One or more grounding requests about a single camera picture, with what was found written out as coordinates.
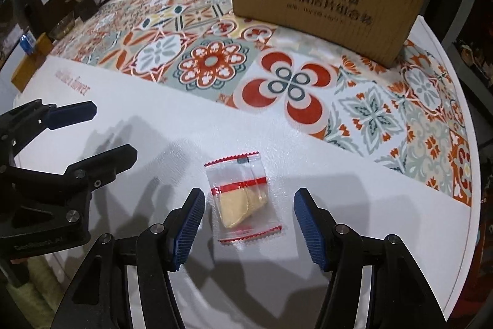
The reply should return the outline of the clear packet with biscuit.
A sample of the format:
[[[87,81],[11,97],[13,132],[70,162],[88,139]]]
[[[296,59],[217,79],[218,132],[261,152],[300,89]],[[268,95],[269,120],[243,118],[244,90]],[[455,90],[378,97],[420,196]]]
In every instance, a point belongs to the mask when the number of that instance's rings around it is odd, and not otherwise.
[[[254,241],[282,230],[258,151],[209,161],[204,168],[218,242]]]

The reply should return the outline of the patterned tile tablecloth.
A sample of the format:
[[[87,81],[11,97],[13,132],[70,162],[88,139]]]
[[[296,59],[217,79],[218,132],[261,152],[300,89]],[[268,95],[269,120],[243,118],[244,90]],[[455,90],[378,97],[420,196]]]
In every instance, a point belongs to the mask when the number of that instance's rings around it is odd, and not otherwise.
[[[171,277],[188,328],[309,328],[328,277],[293,213],[305,187],[366,236],[399,235],[445,315],[471,266],[480,162],[466,96],[418,18],[392,68],[235,16],[230,0],[116,0],[50,54],[16,104],[90,100],[88,122],[46,131],[20,167],[61,173],[130,144],[135,165],[94,193],[89,229],[135,236],[209,190],[205,165],[258,152],[280,230],[222,244],[208,208]]]

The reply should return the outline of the glass bowl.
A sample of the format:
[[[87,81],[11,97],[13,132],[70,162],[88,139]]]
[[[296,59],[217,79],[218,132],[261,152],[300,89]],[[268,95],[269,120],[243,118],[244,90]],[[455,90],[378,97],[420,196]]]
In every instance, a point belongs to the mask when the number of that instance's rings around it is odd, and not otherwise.
[[[48,33],[48,37],[54,41],[60,41],[66,37],[75,26],[74,11],[62,18]]]

